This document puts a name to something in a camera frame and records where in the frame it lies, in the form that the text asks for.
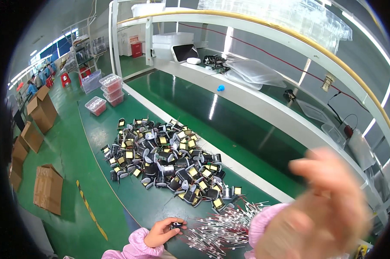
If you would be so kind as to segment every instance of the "yellow black warning stripe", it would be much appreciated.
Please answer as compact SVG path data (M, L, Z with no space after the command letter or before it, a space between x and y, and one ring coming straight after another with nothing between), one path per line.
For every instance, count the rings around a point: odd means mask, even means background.
M86 197L84 196L83 191L82 191L81 188L80 188L80 183L79 183L78 180L76 181L76 184L77 184L77 187L79 188L80 195L81 195L82 198L83 198L84 204L86 205L86 208L87 208L87 210L88 210L89 213L90 213L91 219L96 223L96 226L97 226L97 228L99 229L100 233L104 236L104 238L105 238L106 241L107 241L107 235L106 235L106 233L104 232L103 228L101 228L100 225L97 223L97 220L96 220L96 218L94 217L94 214L93 214L93 212L92 212L91 209L90 209L89 203L87 202Z

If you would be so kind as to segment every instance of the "red stool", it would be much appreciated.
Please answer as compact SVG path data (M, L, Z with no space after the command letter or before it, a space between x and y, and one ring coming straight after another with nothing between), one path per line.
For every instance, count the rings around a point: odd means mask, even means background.
M82 77L80 78L80 75L79 75L79 80L80 80L80 86L82 86L83 85L82 79L85 78L86 76L91 75L91 71L89 68L82 67L82 68L80 68L80 74L82 75Z
M64 74L61 75L61 84L63 85L63 87L65 87L66 84L71 84L71 80L68 77L67 73L64 73Z
M51 77L47 78L46 80L46 86L48 88L52 87L54 85L53 79Z

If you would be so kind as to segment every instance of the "worker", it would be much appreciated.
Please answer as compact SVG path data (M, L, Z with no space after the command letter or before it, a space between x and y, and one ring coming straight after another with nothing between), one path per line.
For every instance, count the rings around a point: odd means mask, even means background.
M310 189L293 203L269 206L253 218L248 232L253 250L245 252L246 259L335 258L370 230L365 197L346 164L324 148L308 151L306 157L289 167L308 180ZM122 252L108 250L102 259L164 257L164 243L182 233L169 230L173 222L186 224L167 218L150 231L140 228Z
M12 95L12 94L9 95L5 99L5 103L6 103L7 109L11 111L11 114L12 114L12 117L14 118L15 124L17 125L19 130L21 130L21 132L22 132L24 130L25 123L22 120L21 112L18 109L18 104L16 102L15 95Z
M27 95L31 94L32 96L34 96L38 91L37 87L34 86L31 80L28 80L27 84L28 84Z
M51 71L47 68L47 66L44 67L43 71L46 75L46 78L49 78L49 76L51 75Z
M41 70L39 70L39 71L38 71L38 76L39 76L40 79L41 79L41 85L46 85L47 77L46 77L46 75L44 74L44 72L41 71Z
M31 82L34 83L34 85L37 87L37 90L40 90L40 88L42 86L42 83L41 83L40 76L38 74L37 75L32 75Z

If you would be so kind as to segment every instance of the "red cabinet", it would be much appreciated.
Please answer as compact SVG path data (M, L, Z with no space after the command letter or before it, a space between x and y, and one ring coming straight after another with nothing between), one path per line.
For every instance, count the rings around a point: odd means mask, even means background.
M141 42L130 44L130 46L132 48L132 57L137 58L137 57L140 57L142 55L142 43Z

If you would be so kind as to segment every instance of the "ceiling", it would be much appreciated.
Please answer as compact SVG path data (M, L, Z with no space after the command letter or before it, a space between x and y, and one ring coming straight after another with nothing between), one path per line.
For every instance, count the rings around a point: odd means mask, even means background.
M99 16L109 7L111 0L96 1L96 14ZM15 48L9 64L9 80L28 66L32 58L30 54L34 50L40 51L60 37L63 29L87 18L91 8L92 0L48 1L37 15L34 15L31 26L26 28Z

